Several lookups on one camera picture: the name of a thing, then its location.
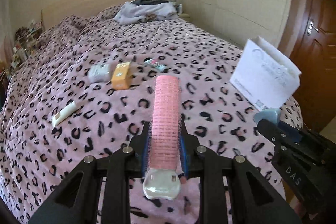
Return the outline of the blue makeup sponge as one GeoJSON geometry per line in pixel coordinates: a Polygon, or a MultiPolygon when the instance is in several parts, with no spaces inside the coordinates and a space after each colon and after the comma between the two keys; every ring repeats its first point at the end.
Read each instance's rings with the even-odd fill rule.
{"type": "Polygon", "coordinates": [[[256,113],[253,117],[253,121],[258,124],[261,120],[267,120],[274,125],[278,125],[280,121],[281,110],[280,109],[265,109],[256,113]]]}

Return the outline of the white paper bag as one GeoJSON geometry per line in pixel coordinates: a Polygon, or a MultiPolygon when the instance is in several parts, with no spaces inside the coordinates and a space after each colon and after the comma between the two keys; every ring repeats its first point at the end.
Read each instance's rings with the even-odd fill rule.
{"type": "Polygon", "coordinates": [[[248,39],[230,83],[259,111],[278,109],[300,86],[301,71],[258,36],[248,39]]]}

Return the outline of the pink hair roller clip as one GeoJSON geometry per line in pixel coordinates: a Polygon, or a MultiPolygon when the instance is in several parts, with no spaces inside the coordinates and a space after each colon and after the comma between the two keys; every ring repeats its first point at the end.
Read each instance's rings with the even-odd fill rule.
{"type": "Polygon", "coordinates": [[[177,175],[180,131],[179,79],[158,76],[155,82],[147,170],[143,193],[150,200],[177,198],[181,182],[177,175]]]}

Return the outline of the brown wooden door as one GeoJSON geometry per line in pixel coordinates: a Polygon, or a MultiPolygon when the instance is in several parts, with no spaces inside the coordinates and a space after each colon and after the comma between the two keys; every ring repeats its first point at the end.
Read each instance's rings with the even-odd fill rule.
{"type": "Polygon", "coordinates": [[[303,124],[321,132],[335,119],[335,0],[291,0],[279,48],[301,71],[294,98],[303,124]],[[307,36],[310,20],[319,33],[307,36]]]}

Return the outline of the white cream tube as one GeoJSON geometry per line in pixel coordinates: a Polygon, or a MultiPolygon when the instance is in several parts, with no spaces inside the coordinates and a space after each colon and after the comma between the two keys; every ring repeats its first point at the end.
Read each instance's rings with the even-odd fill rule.
{"type": "Polygon", "coordinates": [[[78,109],[76,102],[71,102],[52,117],[52,127],[55,128],[62,121],[71,116],[78,109]]]}

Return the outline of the pink leopard print blanket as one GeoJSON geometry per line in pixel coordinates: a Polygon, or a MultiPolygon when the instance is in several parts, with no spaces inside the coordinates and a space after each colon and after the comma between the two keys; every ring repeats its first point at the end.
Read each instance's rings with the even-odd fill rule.
{"type": "Polygon", "coordinates": [[[244,155],[284,193],[272,167],[274,147],[257,130],[256,109],[230,84],[242,51],[184,20],[122,26],[118,6],[90,18],[69,16],[44,32],[38,50],[11,78],[1,110],[1,199],[19,223],[85,157],[101,158],[129,144],[151,120],[159,72],[179,78],[187,131],[219,155],[244,155]],[[131,62],[129,89],[111,79],[90,83],[93,65],[131,62]],[[52,117],[78,109],[55,128],[52,117]]]}

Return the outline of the orange cardboard box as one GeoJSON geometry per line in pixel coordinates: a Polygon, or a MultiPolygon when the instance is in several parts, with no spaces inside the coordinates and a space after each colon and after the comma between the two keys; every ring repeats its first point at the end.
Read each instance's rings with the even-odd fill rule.
{"type": "Polygon", "coordinates": [[[116,66],[111,84],[114,90],[129,89],[131,83],[131,62],[120,63],[116,66]]]}

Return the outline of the white tissue pack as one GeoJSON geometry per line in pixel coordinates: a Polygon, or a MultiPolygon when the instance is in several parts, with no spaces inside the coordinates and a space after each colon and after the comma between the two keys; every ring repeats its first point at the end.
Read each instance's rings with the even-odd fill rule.
{"type": "Polygon", "coordinates": [[[88,71],[90,83],[107,83],[112,77],[110,64],[93,65],[88,71]]]}

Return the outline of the small green tube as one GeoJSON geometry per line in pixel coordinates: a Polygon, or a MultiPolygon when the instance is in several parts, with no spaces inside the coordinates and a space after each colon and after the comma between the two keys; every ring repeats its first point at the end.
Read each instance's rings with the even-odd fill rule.
{"type": "Polygon", "coordinates": [[[144,61],[144,64],[150,66],[151,68],[156,69],[159,72],[165,72],[166,71],[166,65],[160,63],[156,59],[146,59],[144,61]]]}

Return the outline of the cluttered side shelf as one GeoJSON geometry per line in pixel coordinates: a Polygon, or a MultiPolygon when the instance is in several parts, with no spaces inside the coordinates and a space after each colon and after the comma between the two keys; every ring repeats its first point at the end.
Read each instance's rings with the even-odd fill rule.
{"type": "Polygon", "coordinates": [[[29,28],[21,27],[15,32],[15,41],[5,37],[1,42],[1,73],[11,75],[34,53],[37,40],[44,32],[44,23],[31,22],[29,28]]]}

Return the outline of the pile of folded clothes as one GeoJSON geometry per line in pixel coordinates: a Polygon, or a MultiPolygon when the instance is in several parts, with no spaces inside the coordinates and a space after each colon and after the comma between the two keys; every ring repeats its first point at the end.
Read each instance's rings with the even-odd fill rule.
{"type": "Polygon", "coordinates": [[[151,21],[178,19],[179,15],[171,2],[155,5],[136,5],[125,2],[114,17],[120,25],[130,25],[151,21]]]}

